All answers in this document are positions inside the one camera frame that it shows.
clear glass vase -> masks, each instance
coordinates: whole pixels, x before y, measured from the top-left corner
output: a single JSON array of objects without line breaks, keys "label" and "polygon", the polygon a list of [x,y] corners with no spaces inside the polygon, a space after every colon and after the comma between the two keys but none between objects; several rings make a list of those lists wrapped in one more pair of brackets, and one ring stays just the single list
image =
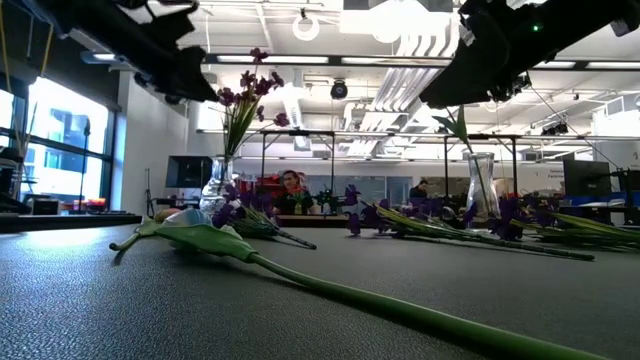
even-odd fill
[{"label": "clear glass vase", "polygon": [[493,153],[469,155],[471,183],[467,195],[467,209],[477,204],[476,219],[479,221],[486,221],[490,214],[500,214],[498,195],[493,186],[493,157]]},{"label": "clear glass vase", "polygon": [[208,215],[214,215],[226,203],[227,185],[233,183],[233,160],[214,159],[211,169],[211,178],[202,188],[200,196],[200,210]]}]

textured tabletop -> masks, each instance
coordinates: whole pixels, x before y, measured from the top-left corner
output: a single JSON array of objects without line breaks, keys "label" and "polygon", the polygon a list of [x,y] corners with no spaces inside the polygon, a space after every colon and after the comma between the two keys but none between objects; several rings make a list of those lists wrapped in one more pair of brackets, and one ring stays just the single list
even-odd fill
[{"label": "textured tabletop", "polygon": [[[475,359],[256,266],[186,258],[134,226],[0,235],[1,359]],[[317,251],[250,241],[326,280],[619,359],[640,358],[640,255],[593,263],[289,229]]]}]

ceiling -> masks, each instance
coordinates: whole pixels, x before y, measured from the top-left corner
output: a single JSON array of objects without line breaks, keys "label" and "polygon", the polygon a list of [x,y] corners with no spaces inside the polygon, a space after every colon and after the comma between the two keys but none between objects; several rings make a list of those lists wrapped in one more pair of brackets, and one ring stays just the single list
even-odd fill
[{"label": "ceiling", "polygon": [[[510,1],[512,4],[517,3],[516,5],[522,5],[525,2]],[[152,1],[150,5],[156,15],[175,11],[175,7],[162,7]],[[314,18],[318,22],[317,36],[310,41],[301,40],[300,36],[296,36],[293,31],[294,21],[299,17],[301,8],[305,9],[309,19]],[[181,46],[199,45],[214,54],[245,54],[255,47],[272,54],[293,55],[370,56],[394,55],[402,51],[405,43],[400,39],[391,43],[383,43],[378,39],[393,40],[394,36],[391,32],[409,21],[402,17],[400,17],[401,20],[394,20],[393,14],[385,10],[378,11],[379,14],[375,15],[377,17],[371,15],[372,20],[365,22],[359,20],[364,13],[366,12],[343,11],[342,0],[203,0],[200,1],[200,9],[191,16],[196,30],[182,38],[179,44]],[[151,19],[144,9],[129,14],[138,22],[147,22]],[[451,35],[453,33],[449,34],[449,30],[444,27],[438,28],[440,24],[438,21],[442,17],[436,18],[435,14],[442,15],[442,13],[425,11],[416,12],[412,16],[413,21],[419,24],[431,24],[426,27],[431,27],[428,31],[435,36],[432,39],[456,37],[457,33]],[[307,31],[312,27],[309,19],[300,22],[301,31]],[[375,36],[378,39],[371,34],[372,32],[377,32]],[[557,59],[640,59],[638,44],[640,44],[640,31],[617,38],[613,31],[606,27],[565,49],[559,53]],[[443,54],[447,55],[445,50],[442,50],[440,56]],[[231,88],[238,87],[239,74],[245,70],[247,70],[246,66],[239,65],[203,66],[204,72],[217,76],[219,86]],[[289,66],[275,68],[263,66],[259,72],[266,75],[272,70],[283,75],[285,81],[292,81],[294,70],[302,71],[302,86],[306,90],[299,105],[303,119],[309,118],[309,121],[304,123],[304,126],[309,129],[327,129],[332,126],[335,128],[336,122],[332,122],[331,118],[333,117],[334,120],[343,118],[345,106],[350,102],[371,104],[390,72],[385,68],[326,66],[309,66],[301,69]],[[621,94],[640,92],[640,73],[634,72],[531,71],[530,76],[537,94],[532,90],[525,91],[509,103],[500,104],[497,109],[495,104],[476,104],[467,107],[465,114],[469,131],[503,134],[524,134],[530,131],[537,135],[539,134],[537,131],[540,130],[531,129],[530,124],[553,115],[553,111],[561,112],[569,109],[567,121],[570,126],[576,132],[586,134],[591,131],[593,110]],[[333,79],[336,78],[346,80],[349,96],[345,100],[335,101],[329,96]],[[405,79],[405,83],[409,83],[409,78],[410,76]],[[264,99],[267,116],[286,110],[282,100],[282,96],[277,92]],[[378,126],[370,130],[384,129]]]}]

